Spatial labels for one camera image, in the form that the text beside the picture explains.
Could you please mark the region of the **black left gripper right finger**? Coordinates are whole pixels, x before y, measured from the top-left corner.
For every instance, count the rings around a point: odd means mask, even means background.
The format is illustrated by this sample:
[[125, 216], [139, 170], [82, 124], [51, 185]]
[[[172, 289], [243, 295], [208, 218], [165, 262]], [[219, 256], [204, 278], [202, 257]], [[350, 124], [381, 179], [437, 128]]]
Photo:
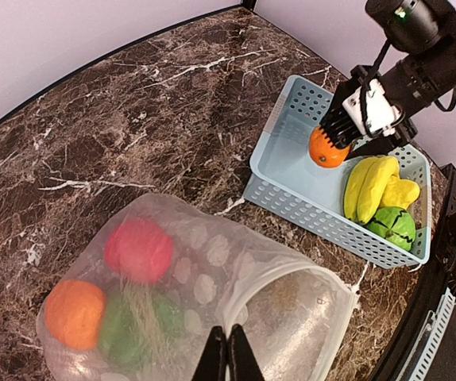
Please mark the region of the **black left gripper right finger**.
[[265, 380], [243, 327], [239, 324], [231, 329], [227, 355], [231, 381]]

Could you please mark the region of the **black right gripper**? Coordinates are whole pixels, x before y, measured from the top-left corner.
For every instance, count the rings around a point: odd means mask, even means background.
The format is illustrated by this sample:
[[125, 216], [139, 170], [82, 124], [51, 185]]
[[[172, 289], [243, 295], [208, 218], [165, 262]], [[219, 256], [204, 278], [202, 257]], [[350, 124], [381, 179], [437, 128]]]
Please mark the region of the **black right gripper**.
[[341, 144], [350, 146], [351, 150], [346, 160], [358, 157], [387, 155], [396, 148], [409, 144], [417, 135], [414, 123], [405, 117], [400, 117], [390, 130], [378, 132], [374, 138], [363, 135], [348, 113], [342, 107], [342, 102], [362, 85], [369, 74], [369, 65], [357, 65], [350, 71], [351, 78], [339, 83], [330, 104], [330, 139], [338, 148]]

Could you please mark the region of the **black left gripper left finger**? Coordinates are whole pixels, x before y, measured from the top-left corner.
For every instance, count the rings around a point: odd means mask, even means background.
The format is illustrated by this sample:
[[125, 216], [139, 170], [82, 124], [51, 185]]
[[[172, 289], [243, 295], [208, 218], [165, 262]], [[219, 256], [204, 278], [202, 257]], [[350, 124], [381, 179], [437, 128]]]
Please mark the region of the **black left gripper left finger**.
[[225, 381], [227, 339], [223, 328], [214, 326], [207, 338], [192, 381]]

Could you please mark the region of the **yellow toy banana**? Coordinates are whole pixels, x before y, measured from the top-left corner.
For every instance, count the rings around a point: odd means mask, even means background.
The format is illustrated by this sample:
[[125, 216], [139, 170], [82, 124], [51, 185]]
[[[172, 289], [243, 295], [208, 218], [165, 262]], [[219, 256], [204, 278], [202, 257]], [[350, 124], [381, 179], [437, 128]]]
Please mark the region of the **yellow toy banana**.
[[393, 175], [399, 175], [399, 162], [393, 156], [371, 156], [351, 171], [344, 194], [344, 216], [365, 225], [376, 213]]

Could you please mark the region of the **yellow toy pepper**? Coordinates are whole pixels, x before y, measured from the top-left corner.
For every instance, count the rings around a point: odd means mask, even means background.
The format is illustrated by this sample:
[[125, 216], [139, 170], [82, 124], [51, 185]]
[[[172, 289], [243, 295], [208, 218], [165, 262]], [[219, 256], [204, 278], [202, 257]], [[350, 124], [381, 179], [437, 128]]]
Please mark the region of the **yellow toy pepper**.
[[409, 179], [392, 176], [380, 201], [382, 207], [399, 207], [407, 210], [420, 196], [420, 187]]

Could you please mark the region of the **orange green toy mango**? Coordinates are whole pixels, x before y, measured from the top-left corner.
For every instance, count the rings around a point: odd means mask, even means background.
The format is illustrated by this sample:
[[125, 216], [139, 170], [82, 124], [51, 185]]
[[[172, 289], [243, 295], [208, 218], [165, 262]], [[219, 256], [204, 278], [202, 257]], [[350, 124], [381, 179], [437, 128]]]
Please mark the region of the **orange green toy mango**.
[[319, 125], [309, 139], [309, 155], [320, 167], [335, 168], [340, 166], [349, 155], [351, 147], [337, 148]]

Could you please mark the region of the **green toy avocado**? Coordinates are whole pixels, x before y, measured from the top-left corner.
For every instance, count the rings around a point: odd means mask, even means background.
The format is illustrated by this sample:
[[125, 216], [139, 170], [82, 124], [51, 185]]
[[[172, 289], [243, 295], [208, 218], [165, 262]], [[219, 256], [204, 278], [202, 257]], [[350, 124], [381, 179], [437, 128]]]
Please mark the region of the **green toy avocado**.
[[98, 351], [117, 368], [136, 371], [182, 333], [184, 312], [166, 294], [111, 291], [106, 300]]

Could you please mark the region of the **clear dotted zip top bag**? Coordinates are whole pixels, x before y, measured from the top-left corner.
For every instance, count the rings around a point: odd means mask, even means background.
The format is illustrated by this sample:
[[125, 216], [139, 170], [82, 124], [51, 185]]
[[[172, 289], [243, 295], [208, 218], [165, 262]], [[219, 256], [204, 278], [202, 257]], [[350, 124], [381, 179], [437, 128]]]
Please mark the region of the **clear dotted zip top bag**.
[[[154, 221], [172, 238], [172, 263], [155, 283], [133, 282], [104, 260], [110, 234], [131, 218]], [[228, 349], [236, 324], [265, 380], [324, 380], [358, 301], [335, 273], [303, 254], [167, 194], [145, 194], [118, 211], [59, 282], [66, 279], [94, 284], [106, 300], [111, 291], [166, 294], [183, 310], [184, 325], [142, 369], [127, 371], [106, 360], [98, 343], [79, 351], [55, 339], [44, 323], [45, 299], [37, 332], [56, 380], [191, 380], [211, 329], [223, 328]]]

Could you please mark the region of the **red toy apple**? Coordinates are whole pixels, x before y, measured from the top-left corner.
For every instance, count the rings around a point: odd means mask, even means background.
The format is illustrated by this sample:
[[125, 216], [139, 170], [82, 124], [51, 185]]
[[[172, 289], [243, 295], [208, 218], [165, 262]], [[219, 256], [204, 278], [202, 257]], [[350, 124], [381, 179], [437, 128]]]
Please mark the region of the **red toy apple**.
[[169, 269], [173, 251], [172, 238], [157, 223], [131, 218], [110, 234], [104, 260], [133, 282], [155, 283]]

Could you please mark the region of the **orange toy orange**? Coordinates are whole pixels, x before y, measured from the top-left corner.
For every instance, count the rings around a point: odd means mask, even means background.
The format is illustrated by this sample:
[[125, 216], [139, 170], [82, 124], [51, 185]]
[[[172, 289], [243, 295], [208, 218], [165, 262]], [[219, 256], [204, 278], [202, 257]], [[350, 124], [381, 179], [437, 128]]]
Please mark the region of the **orange toy orange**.
[[92, 283], [77, 279], [59, 282], [46, 298], [44, 323], [60, 343], [79, 351], [97, 346], [106, 295]]

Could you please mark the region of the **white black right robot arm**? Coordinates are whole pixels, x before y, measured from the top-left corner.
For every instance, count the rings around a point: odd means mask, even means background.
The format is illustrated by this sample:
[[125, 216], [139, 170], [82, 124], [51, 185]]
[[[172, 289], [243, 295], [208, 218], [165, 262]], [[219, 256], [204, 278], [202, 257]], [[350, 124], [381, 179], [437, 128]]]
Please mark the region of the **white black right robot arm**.
[[386, 40], [371, 65], [338, 85], [320, 126], [349, 158], [386, 155], [417, 134], [412, 117], [456, 106], [456, 9], [448, 1], [368, 1]]

